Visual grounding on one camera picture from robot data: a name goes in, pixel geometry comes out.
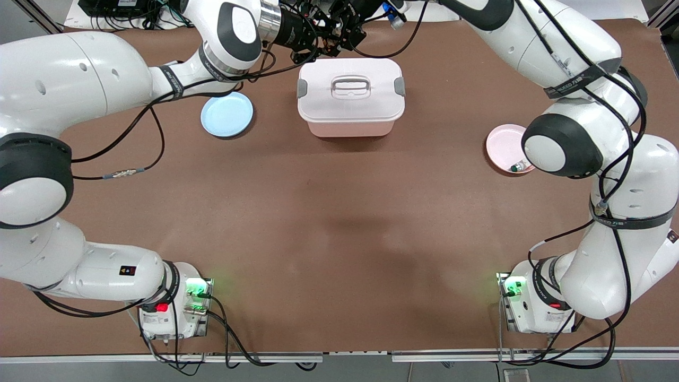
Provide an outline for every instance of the white lid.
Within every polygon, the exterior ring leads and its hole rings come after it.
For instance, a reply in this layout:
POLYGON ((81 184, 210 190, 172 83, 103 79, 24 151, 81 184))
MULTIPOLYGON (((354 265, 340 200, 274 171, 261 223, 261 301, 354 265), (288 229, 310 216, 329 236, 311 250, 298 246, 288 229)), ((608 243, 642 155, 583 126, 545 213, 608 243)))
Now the white lid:
POLYGON ((326 58, 299 71, 297 110, 309 122, 393 121, 404 96, 401 68, 387 58, 326 58))

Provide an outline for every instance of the brown table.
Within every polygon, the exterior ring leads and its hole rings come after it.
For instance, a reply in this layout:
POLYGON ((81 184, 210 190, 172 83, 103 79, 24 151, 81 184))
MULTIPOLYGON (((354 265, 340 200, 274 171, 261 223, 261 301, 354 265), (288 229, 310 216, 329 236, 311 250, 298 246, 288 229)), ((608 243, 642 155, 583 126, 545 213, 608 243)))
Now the brown table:
MULTIPOLYGON (((376 24, 364 52, 391 52, 412 28, 394 32, 376 24)), ((679 143, 679 84, 658 31, 635 20, 602 25, 648 88, 648 132, 679 143)), ((149 65, 186 59, 200 43, 186 29, 119 35, 149 65)), ((288 52, 275 52, 278 66, 289 64, 288 52)), ((256 123, 238 139, 222 141, 203 130, 204 98, 158 106, 168 140, 160 164, 131 178, 77 182, 62 216, 90 241, 153 249, 214 277, 216 296, 252 351, 496 347, 495 273, 511 270, 538 241, 585 222, 591 180, 539 171, 507 177, 487 163, 483 145, 492 128, 527 126, 550 101, 465 23, 423 25, 395 60, 407 106, 384 138, 314 137, 297 113, 297 71, 291 71, 246 83, 256 123)), ((92 153, 136 113, 80 124, 63 139, 75 156, 92 153)), ((158 150, 147 116, 110 154, 74 170, 100 175, 139 167, 158 150)), ((575 235, 536 256, 563 253, 578 241, 575 235)), ((18 283, 2 280, 0 288, 2 356, 147 353, 124 313, 64 317, 18 283)), ((677 289, 674 271, 639 299, 617 344, 678 346, 677 289)), ((207 338, 186 340, 181 351, 222 350, 219 327, 210 327, 207 338)), ((588 321, 558 345, 603 327, 588 321)), ((505 334, 505 345, 544 347, 545 336, 505 334)))

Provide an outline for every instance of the gray latch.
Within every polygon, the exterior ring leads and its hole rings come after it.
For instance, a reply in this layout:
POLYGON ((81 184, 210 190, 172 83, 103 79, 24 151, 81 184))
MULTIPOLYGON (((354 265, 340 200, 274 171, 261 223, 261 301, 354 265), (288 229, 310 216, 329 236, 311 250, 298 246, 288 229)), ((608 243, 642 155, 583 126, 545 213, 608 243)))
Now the gray latch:
MULTIPOLYGON (((297 93, 299 94, 299 85, 297 85, 297 93)), ((398 77, 394 80, 394 91, 396 94, 405 97, 405 81, 403 77, 398 77)))
POLYGON ((307 83, 303 79, 298 79, 297 80, 297 99, 300 99, 304 96, 306 96, 307 92, 307 83))

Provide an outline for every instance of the container with white lid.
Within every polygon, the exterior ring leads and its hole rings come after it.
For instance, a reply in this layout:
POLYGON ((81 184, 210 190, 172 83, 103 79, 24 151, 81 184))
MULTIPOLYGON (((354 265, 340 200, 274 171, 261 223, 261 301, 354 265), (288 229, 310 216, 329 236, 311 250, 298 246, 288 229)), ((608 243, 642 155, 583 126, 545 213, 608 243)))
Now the container with white lid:
POLYGON ((299 71, 297 110, 317 137, 386 135, 404 109, 401 68, 387 58, 325 58, 299 71))

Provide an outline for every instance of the pink plate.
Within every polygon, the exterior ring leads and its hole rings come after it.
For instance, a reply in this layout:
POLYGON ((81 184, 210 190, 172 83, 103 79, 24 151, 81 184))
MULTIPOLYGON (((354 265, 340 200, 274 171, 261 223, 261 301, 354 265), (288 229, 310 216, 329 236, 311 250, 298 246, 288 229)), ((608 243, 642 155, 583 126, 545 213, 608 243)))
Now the pink plate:
POLYGON ((503 124, 493 129, 485 140, 488 157, 500 170, 512 174, 524 174, 535 169, 532 164, 525 170, 513 173, 510 168, 526 159, 521 149, 521 136, 526 128, 516 124, 503 124))

